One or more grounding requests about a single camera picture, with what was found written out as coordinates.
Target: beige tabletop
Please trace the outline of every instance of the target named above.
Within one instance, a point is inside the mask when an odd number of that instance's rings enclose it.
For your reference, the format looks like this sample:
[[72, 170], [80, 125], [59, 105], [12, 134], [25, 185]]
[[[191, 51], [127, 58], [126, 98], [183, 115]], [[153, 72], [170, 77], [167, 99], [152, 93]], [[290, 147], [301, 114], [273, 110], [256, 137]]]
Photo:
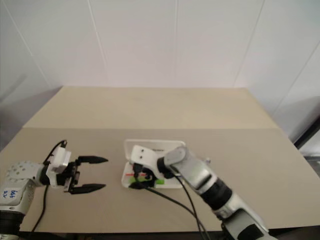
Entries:
[[[0, 152], [4, 172], [19, 161], [42, 162], [67, 139], [72, 158], [97, 155], [109, 162], [79, 167], [79, 184], [106, 187], [82, 195], [49, 189], [39, 232], [132, 233], [196, 231], [181, 207], [145, 190], [122, 187], [125, 139], [182, 140], [264, 219], [269, 228], [320, 224], [320, 179], [245, 89], [64, 87]], [[21, 225], [30, 231], [43, 187]], [[189, 206], [182, 189], [161, 192]], [[220, 223], [193, 192], [209, 231]]]

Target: black cable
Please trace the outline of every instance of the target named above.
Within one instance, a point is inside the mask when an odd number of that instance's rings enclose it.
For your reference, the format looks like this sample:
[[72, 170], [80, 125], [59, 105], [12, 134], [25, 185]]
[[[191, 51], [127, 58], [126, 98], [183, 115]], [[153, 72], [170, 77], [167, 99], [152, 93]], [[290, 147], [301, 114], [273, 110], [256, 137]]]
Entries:
[[[48, 154], [48, 156], [45, 158], [45, 160], [43, 161], [43, 165], [48, 165], [49, 162], [48, 162], [48, 159], [52, 156], [52, 153], [56, 150], [56, 148], [61, 145], [61, 147], [65, 148], [66, 145], [67, 145], [67, 140], [62, 140], [60, 142], [58, 142], [50, 151], [50, 153]], [[38, 221], [36, 221], [33, 229], [31, 230], [27, 240], [31, 240], [31, 236], [32, 236], [32, 233], [34, 233], [34, 231], [36, 230], [37, 226], [39, 225], [41, 219], [43, 218], [45, 212], [46, 212], [46, 206], [47, 206], [47, 193], [48, 193], [48, 189], [49, 189], [49, 185], [45, 186], [45, 190], [44, 190], [44, 194], [43, 194], [43, 206], [42, 206], [42, 212], [41, 212], [41, 215], [38, 219]]]
[[31, 236], [32, 236], [32, 233], [36, 230], [37, 226], [39, 225], [41, 219], [43, 218], [44, 214], [45, 214], [45, 211], [46, 211], [46, 207], [47, 207], [47, 204], [46, 204], [46, 200], [47, 200], [47, 193], [48, 193], [48, 189], [49, 189], [49, 185], [45, 186], [45, 190], [44, 190], [44, 194], [43, 194], [43, 207], [42, 207], [42, 212], [41, 212], [41, 215], [38, 219], [38, 221], [36, 221], [33, 229], [31, 230], [29, 236], [28, 236], [28, 240], [31, 240]]
[[[145, 189], [145, 190], [147, 190], [147, 191], [149, 191], [149, 192], [151, 192], [151, 193], [157, 194], [158, 196], [163, 197], [163, 198], [165, 198], [165, 199], [167, 199], [167, 200], [169, 200], [169, 201], [171, 201], [171, 202], [179, 205], [180, 207], [182, 207], [182, 208], [184, 208], [185, 210], [187, 210], [194, 218], [196, 217], [196, 215], [194, 214], [194, 212], [191, 211], [187, 206], [183, 205], [181, 202], [178, 202], [177, 200], [174, 200], [173, 198], [171, 198], [171, 197], [169, 197], [169, 196], [167, 196], [167, 195], [164, 195], [163, 193], [158, 192], [158, 191], [156, 191], [156, 190], [154, 190], [154, 189], [152, 189], [152, 188], [149, 188], [149, 187], [144, 186], [144, 185], [139, 181], [139, 179], [138, 179], [137, 176], [134, 176], [134, 179], [135, 179], [135, 181], [136, 181], [138, 184], [140, 184], [140, 186], [141, 186], [143, 189]], [[200, 220], [199, 220], [199, 224], [200, 224], [200, 226], [202, 227], [202, 229], [204, 229], [204, 230], [206, 229]]]
[[45, 158], [45, 160], [43, 161], [44, 165], [48, 165], [48, 159], [52, 156], [52, 153], [56, 150], [56, 148], [61, 145], [61, 147], [65, 148], [67, 145], [67, 140], [62, 140], [60, 142], [58, 142], [50, 151], [50, 153], [48, 154], [48, 156]]
[[[175, 179], [177, 179], [178, 182], [182, 185], [182, 187], [183, 187], [186, 195], [188, 196], [188, 199], [189, 199], [189, 201], [190, 201], [190, 203], [191, 203], [191, 206], [192, 206], [192, 209], [193, 209], [193, 212], [194, 212], [194, 217], [195, 217], [195, 219], [196, 219], [196, 224], [197, 224], [197, 226], [198, 226], [199, 233], [200, 233], [200, 235], [201, 235], [201, 238], [204, 239], [203, 232], [202, 232], [201, 229], [200, 229], [200, 220], [199, 220], [199, 218], [198, 218], [198, 214], [197, 214], [197, 212], [196, 212], [196, 208], [195, 208], [194, 202], [192, 201], [191, 196], [190, 196], [188, 190], [186, 189], [185, 185], [184, 185], [183, 182], [181, 181], [181, 179], [180, 179], [178, 176], [176, 176], [176, 175], [174, 175], [174, 177], [175, 177]], [[211, 240], [211, 238], [210, 238], [207, 230], [206, 230], [205, 228], [203, 228], [203, 231], [204, 231], [204, 234], [205, 234], [206, 238], [207, 238], [208, 240]]]

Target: white wall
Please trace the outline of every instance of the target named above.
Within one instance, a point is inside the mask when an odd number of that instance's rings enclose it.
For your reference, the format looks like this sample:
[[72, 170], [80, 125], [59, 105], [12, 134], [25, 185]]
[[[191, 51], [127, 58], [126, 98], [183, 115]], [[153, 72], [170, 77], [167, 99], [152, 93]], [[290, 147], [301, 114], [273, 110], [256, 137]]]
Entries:
[[246, 87], [291, 139], [320, 114], [319, 0], [1, 0], [0, 10], [2, 144], [62, 85]]

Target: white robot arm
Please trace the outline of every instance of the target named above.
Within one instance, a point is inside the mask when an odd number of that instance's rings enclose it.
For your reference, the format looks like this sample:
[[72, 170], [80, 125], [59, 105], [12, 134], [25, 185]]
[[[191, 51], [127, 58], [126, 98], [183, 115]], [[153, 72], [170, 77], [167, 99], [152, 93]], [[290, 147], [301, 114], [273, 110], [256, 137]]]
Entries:
[[144, 168], [154, 177], [162, 173], [166, 178], [181, 175], [188, 185], [211, 207], [222, 221], [222, 230], [230, 240], [275, 240], [269, 235], [262, 219], [201, 159], [180, 146], [164, 157], [151, 149], [135, 145], [131, 153], [135, 176]]
[[6, 173], [5, 181], [0, 186], [0, 240], [17, 240], [25, 215], [32, 203], [35, 188], [63, 186], [64, 192], [84, 194], [99, 190], [105, 184], [78, 184], [81, 163], [97, 164], [108, 161], [97, 156], [79, 156], [69, 162], [71, 152], [65, 149], [66, 143], [56, 146], [42, 163], [30, 161], [12, 165]]

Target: floor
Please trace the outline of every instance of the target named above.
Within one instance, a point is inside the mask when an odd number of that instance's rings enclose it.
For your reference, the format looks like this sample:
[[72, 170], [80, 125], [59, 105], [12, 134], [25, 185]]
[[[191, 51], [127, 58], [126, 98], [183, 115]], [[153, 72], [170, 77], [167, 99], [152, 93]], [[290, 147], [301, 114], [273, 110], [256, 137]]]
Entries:
[[[270, 231], [278, 240], [319, 240], [320, 226], [276, 229]], [[211, 240], [225, 240], [222, 232], [210, 232]], [[32, 240], [201, 240], [198, 232], [118, 233], [118, 234], [59, 234], [35, 233]]]
[[320, 161], [312, 161], [312, 162], [309, 162], [309, 164], [320, 177]]

